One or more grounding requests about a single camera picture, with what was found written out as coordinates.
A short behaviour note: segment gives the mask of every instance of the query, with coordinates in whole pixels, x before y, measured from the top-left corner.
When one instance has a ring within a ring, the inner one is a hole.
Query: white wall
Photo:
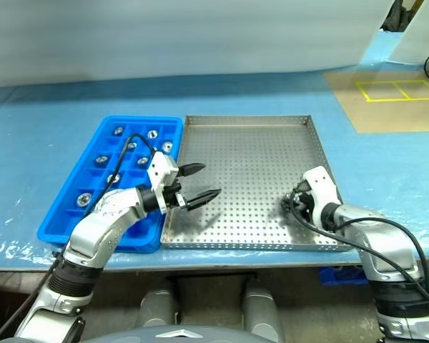
[[[393,0],[0,0],[0,86],[356,64]]]

